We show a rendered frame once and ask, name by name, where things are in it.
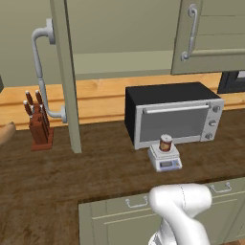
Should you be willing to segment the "wooden rolling pin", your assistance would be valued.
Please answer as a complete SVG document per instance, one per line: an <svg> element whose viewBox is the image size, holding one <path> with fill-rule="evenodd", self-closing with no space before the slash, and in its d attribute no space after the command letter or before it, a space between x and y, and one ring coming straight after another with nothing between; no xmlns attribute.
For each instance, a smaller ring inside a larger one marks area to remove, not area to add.
<svg viewBox="0 0 245 245"><path fill-rule="evenodd" d="M13 134L16 131L15 123L10 122L0 129L0 145L5 144L7 141L11 139Z"/></svg>

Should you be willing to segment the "olive drawer front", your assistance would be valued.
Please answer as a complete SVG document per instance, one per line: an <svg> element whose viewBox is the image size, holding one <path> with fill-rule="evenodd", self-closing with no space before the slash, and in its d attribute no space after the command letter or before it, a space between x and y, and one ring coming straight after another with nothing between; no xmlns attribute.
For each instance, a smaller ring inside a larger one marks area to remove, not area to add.
<svg viewBox="0 0 245 245"><path fill-rule="evenodd" d="M113 198L113 199L107 199L102 200L98 202L93 202L91 204L91 212L93 217L99 217L104 216L107 214L116 214L116 213L122 213L122 212L131 212L131 211L137 211L139 209L146 209L149 207L149 204L143 208L138 209L129 209L125 204L126 198L131 197L140 197L140 196L147 196L148 194L138 194L138 195L131 195L131 196L124 196L120 198Z"/></svg>
<svg viewBox="0 0 245 245"><path fill-rule="evenodd" d="M213 199L245 198L245 177L208 183L206 187L211 191Z"/></svg>

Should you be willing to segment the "olive cabinet interior shelf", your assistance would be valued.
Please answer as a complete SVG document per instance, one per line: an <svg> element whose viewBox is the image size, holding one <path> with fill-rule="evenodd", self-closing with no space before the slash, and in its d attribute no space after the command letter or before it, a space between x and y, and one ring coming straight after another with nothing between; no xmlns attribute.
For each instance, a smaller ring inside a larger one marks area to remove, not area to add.
<svg viewBox="0 0 245 245"><path fill-rule="evenodd" d="M77 80L169 75L173 51L74 54Z"/></svg>

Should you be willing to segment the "wooden knife block with knives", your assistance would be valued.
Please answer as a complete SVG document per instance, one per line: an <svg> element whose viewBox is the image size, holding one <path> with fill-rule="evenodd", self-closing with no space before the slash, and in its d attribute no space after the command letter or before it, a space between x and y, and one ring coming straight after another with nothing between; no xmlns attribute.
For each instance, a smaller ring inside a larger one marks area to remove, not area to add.
<svg viewBox="0 0 245 245"><path fill-rule="evenodd" d="M23 101L25 110L30 118L29 128L33 136L32 151L51 149L53 146L54 129L50 127L44 103L38 90L35 91L37 103L29 91L25 92Z"/></svg>

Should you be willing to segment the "olive lower cabinet door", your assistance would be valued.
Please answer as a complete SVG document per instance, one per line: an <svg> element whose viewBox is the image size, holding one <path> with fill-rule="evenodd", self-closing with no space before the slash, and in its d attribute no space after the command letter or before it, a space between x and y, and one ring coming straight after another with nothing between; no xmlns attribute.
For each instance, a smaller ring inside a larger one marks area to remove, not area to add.
<svg viewBox="0 0 245 245"><path fill-rule="evenodd" d="M95 245L147 245L161 217L150 209L93 217Z"/></svg>

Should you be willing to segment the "black and silver toaster oven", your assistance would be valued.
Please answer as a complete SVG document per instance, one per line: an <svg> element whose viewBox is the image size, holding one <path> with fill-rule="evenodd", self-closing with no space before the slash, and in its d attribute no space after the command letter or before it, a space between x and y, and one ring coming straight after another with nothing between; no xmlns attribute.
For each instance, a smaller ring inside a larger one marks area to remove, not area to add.
<svg viewBox="0 0 245 245"><path fill-rule="evenodd" d="M200 82L125 89L124 123L136 149L168 134L175 144L214 139L224 100Z"/></svg>

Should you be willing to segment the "white digital scale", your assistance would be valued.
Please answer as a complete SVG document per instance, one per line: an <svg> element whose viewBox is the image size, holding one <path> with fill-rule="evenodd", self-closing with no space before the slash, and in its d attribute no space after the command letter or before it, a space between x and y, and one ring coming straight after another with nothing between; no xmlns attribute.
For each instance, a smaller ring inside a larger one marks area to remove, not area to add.
<svg viewBox="0 0 245 245"><path fill-rule="evenodd" d="M159 145L152 145L147 154L157 172L182 168L180 154L175 145L171 145L170 151L162 151Z"/></svg>

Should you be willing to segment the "red canned food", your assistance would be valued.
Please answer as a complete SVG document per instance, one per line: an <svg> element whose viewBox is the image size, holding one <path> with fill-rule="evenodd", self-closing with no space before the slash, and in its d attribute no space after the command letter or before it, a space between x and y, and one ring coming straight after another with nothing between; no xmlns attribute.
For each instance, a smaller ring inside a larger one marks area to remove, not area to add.
<svg viewBox="0 0 245 245"><path fill-rule="evenodd" d="M171 145L172 145L172 137L169 136L168 134L163 134L160 138L159 148L164 152L168 152L171 149Z"/></svg>

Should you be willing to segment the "open olive cabinet door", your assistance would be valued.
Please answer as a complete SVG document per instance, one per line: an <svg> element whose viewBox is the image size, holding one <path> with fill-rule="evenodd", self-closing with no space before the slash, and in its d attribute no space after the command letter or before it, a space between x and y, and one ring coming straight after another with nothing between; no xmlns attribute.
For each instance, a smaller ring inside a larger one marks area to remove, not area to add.
<svg viewBox="0 0 245 245"><path fill-rule="evenodd" d="M71 148L81 152L76 76L69 27L67 0L50 0L55 28L56 50L65 100Z"/></svg>

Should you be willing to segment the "closed olive cabinet door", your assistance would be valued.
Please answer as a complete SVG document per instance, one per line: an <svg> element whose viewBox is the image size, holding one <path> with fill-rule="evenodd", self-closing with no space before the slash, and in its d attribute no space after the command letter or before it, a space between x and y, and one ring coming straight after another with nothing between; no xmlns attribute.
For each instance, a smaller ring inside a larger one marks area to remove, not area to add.
<svg viewBox="0 0 245 245"><path fill-rule="evenodd" d="M197 7L194 45L188 60L181 53L189 46L193 19L190 4ZM171 73L173 75L245 70L245 0L182 0Z"/></svg>

